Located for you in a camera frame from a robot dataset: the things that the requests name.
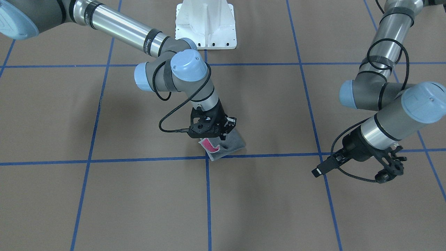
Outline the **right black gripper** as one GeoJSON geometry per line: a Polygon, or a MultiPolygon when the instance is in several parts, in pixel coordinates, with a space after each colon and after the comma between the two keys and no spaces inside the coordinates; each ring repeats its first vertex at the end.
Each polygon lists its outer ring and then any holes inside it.
{"type": "Polygon", "coordinates": [[[220,100],[210,110],[193,108],[191,111],[191,136],[219,136],[225,141],[236,127],[236,118],[227,117],[220,100]]]}

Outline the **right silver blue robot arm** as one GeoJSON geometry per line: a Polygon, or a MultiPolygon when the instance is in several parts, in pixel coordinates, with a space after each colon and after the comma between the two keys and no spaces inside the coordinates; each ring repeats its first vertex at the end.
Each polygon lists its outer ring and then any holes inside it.
{"type": "Polygon", "coordinates": [[[138,64],[134,71],[143,91],[183,92],[186,101],[164,116],[158,126],[165,133],[187,133],[191,138],[224,141],[236,126],[225,113],[204,62],[188,38],[175,40],[97,0],[2,0],[1,33],[15,40],[34,38],[64,23],[76,23],[104,32],[155,58],[138,64]],[[187,102],[193,105],[188,128],[166,130],[162,123],[187,102]]]}

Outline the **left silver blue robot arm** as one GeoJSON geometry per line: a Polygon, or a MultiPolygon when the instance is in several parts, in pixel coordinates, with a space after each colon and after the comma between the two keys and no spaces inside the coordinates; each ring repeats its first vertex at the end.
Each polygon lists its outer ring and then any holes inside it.
{"type": "Polygon", "coordinates": [[[409,135],[445,116],[445,87],[437,82],[408,85],[390,83],[387,79],[402,54],[409,73],[409,57],[403,41],[424,7],[445,5],[444,0],[387,0],[382,9],[378,30],[362,60],[354,80],[345,81],[339,91],[342,105],[376,113],[344,130],[338,138],[343,147],[317,165],[312,174],[325,175],[353,159],[359,162],[371,157],[383,166],[374,179],[362,181],[382,184],[403,175],[403,161],[397,156],[398,144],[409,135]]]}

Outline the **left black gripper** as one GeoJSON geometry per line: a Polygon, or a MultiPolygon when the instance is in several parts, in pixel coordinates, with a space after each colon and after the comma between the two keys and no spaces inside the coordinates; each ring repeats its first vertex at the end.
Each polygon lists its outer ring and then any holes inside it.
{"type": "Polygon", "coordinates": [[[341,143],[343,145],[342,149],[331,154],[331,157],[328,157],[311,171],[314,177],[326,175],[331,170],[339,168],[339,164],[345,164],[351,159],[364,162],[371,157],[384,157],[384,151],[372,147],[366,141],[360,127],[347,134],[341,143]]]}

